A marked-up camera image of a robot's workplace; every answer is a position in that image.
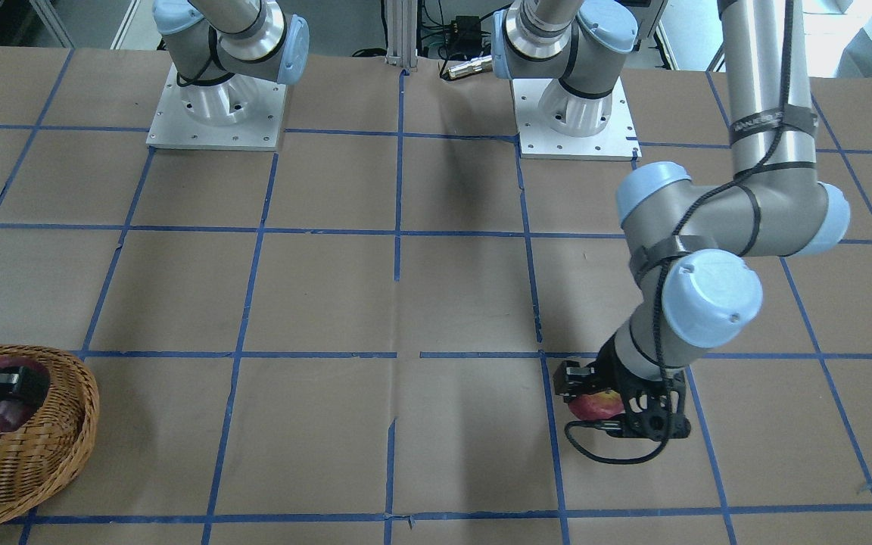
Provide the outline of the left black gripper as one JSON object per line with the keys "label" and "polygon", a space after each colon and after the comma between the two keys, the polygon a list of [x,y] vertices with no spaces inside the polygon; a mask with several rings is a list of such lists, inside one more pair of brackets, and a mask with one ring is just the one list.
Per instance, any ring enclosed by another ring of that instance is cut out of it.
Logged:
{"label": "left black gripper", "polygon": [[651,378],[631,372],[618,355],[615,339],[609,339],[591,363],[562,361],[554,369],[554,394],[568,403],[581,394],[592,394],[612,389],[621,395],[625,412],[612,419],[584,422],[575,418],[565,425],[568,441],[575,441],[574,428],[604,431],[609,437],[622,439],[688,438],[691,423],[684,415],[686,387],[678,373],[671,384],[665,381],[654,366]]}

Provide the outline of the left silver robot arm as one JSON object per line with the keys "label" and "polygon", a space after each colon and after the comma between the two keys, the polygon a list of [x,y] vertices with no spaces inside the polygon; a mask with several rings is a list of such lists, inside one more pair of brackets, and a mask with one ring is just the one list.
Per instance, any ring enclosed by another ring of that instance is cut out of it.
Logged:
{"label": "left silver robot arm", "polygon": [[669,161],[637,167],[616,191],[640,305],[592,363],[560,363],[555,394],[573,428],[664,442],[691,431],[685,369],[758,315],[760,279],[747,257],[829,251],[850,204],[821,182],[819,117],[799,1],[720,1],[733,175],[696,184]]}

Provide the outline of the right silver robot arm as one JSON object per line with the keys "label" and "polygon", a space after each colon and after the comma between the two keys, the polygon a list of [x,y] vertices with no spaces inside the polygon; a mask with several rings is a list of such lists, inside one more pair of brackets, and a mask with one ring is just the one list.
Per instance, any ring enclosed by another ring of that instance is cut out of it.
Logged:
{"label": "right silver robot arm", "polygon": [[[171,151],[273,151],[287,89],[306,69],[308,22],[276,1],[156,1],[152,17],[172,73],[148,144]],[[0,418],[26,421],[52,383],[41,359],[0,356]]]}

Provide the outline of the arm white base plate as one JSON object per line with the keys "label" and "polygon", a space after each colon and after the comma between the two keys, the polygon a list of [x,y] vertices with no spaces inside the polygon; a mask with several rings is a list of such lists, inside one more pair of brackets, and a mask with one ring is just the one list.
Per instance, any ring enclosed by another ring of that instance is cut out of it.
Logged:
{"label": "arm white base plate", "polygon": [[622,79],[612,93],[584,99],[557,79],[512,81],[523,158],[630,161],[643,156]]}
{"label": "arm white base plate", "polygon": [[173,151],[277,151],[288,97],[284,84],[235,75],[218,86],[181,86],[176,67],[146,144]]}

